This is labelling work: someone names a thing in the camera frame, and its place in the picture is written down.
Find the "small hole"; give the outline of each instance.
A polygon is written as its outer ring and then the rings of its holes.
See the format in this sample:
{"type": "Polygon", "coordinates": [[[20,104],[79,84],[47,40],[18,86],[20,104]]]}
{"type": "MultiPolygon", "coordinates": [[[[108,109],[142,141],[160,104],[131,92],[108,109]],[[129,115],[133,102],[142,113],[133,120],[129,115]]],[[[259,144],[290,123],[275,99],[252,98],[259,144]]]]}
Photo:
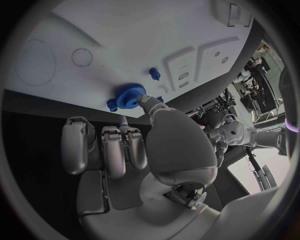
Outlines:
{"type": "Polygon", "coordinates": [[[226,63],[228,60],[228,57],[225,57],[223,60],[222,60],[222,64],[226,63]]]}

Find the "blue plastic part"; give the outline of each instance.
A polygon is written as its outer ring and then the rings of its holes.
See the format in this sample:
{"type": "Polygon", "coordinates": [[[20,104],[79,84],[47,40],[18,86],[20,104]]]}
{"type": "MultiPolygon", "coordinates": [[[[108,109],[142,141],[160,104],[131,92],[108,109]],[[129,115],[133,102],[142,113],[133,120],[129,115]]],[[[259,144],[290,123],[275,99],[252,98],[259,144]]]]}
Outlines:
{"type": "Polygon", "coordinates": [[[140,94],[146,94],[146,90],[141,84],[128,84],[116,94],[115,103],[119,109],[134,109],[138,106],[137,96],[140,94]]]}
{"type": "Polygon", "coordinates": [[[112,113],[118,111],[116,100],[114,98],[107,101],[107,106],[112,113]]]}
{"type": "Polygon", "coordinates": [[[161,74],[160,74],[160,72],[155,67],[152,67],[149,70],[149,73],[150,73],[150,75],[151,75],[151,77],[152,77],[153,80],[157,80],[157,81],[160,80],[161,74]]]}
{"type": "Polygon", "coordinates": [[[162,98],[161,96],[159,96],[159,97],[157,98],[157,100],[161,101],[162,103],[165,103],[164,100],[163,100],[163,98],[162,98]]]}

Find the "white board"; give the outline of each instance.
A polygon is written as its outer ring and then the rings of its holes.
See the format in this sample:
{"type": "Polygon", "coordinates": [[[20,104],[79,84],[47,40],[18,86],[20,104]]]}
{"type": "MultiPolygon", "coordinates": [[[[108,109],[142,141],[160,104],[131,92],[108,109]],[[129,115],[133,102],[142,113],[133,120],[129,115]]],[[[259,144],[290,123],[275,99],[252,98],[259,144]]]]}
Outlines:
{"type": "MultiPolygon", "coordinates": [[[[167,103],[228,72],[247,40],[251,27],[225,26],[212,7],[209,0],[66,0],[28,37],[6,88],[109,112],[107,100],[138,83],[167,103]],[[149,75],[153,67],[160,81],[149,75]]],[[[140,107],[115,113],[144,114],[140,107]]]]}

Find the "drawn circle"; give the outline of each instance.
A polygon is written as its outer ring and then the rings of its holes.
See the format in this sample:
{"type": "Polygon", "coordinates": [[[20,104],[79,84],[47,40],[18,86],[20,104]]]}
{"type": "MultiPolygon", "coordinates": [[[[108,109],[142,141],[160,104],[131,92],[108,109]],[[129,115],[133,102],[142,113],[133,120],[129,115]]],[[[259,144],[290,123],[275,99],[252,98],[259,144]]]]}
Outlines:
{"type": "Polygon", "coordinates": [[[80,68],[87,67],[93,60],[92,53],[86,48],[76,49],[72,54],[72,62],[80,68]]]}
{"type": "Polygon", "coordinates": [[[228,57],[225,57],[223,60],[222,60],[222,64],[226,63],[228,60],[228,57]]]}
{"type": "Polygon", "coordinates": [[[18,78],[25,84],[40,86],[50,82],[55,74],[56,60],[51,49],[41,40],[26,42],[14,63],[18,78]]]}

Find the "white panel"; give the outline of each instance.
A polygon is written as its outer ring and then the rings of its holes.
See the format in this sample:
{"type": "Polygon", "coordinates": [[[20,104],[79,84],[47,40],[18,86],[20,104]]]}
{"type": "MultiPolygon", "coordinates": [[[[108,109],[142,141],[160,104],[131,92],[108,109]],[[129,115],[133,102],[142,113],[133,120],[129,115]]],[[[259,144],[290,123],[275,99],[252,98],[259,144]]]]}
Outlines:
{"type": "MultiPolygon", "coordinates": [[[[109,112],[107,100],[122,86],[138,83],[167,103],[228,72],[247,40],[251,28],[221,24],[211,4],[66,0],[28,37],[31,45],[24,43],[6,88],[109,112]],[[211,57],[217,49],[219,56],[211,57]],[[222,57],[229,57],[224,64],[222,57]],[[160,81],[149,75],[153,67],[160,81]]],[[[144,112],[137,107],[116,114],[137,118],[144,112]]]]}

